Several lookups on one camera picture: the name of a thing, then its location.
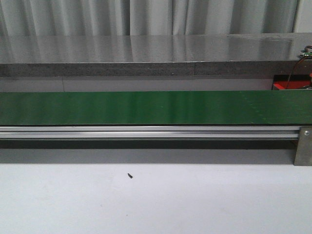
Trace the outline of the metal conveyor support bracket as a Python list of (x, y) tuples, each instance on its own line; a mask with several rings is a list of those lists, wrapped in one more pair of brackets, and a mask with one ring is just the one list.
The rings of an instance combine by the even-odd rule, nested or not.
[(312, 127), (301, 127), (298, 145), (294, 159), (294, 166), (312, 165)]

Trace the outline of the green conveyor belt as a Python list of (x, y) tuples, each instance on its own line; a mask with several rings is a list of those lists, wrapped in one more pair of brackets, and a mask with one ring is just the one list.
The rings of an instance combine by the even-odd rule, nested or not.
[(1, 125), (307, 125), (312, 93), (286, 91), (1, 93)]

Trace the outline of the red bin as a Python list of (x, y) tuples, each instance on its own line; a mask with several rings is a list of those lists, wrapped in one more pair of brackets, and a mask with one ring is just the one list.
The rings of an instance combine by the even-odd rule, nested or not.
[(310, 87), (311, 78), (309, 75), (292, 75), (288, 81), (288, 75), (275, 75), (273, 78), (273, 90), (305, 89)]

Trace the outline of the grey curtain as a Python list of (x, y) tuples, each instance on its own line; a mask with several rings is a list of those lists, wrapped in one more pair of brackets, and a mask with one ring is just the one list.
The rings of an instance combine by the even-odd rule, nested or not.
[(309, 0), (3, 0), (2, 36), (303, 33)]

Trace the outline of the grey stone shelf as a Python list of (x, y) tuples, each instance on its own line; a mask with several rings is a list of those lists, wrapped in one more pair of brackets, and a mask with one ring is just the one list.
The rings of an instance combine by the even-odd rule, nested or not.
[(310, 33), (13, 36), (0, 39), (3, 77), (287, 75)]

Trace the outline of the small green circuit board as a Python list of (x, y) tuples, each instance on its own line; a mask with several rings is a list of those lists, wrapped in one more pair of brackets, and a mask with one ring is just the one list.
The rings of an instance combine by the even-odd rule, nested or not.
[(298, 54), (299, 58), (311, 59), (312, 58), (312, 46), (308, 45)]

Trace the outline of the aluminium conveyor rail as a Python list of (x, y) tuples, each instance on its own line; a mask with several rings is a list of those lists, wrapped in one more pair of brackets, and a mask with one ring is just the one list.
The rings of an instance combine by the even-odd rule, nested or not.
[(298, 138), (299, 126), (1, 127), (1, 139), (35, 138)]

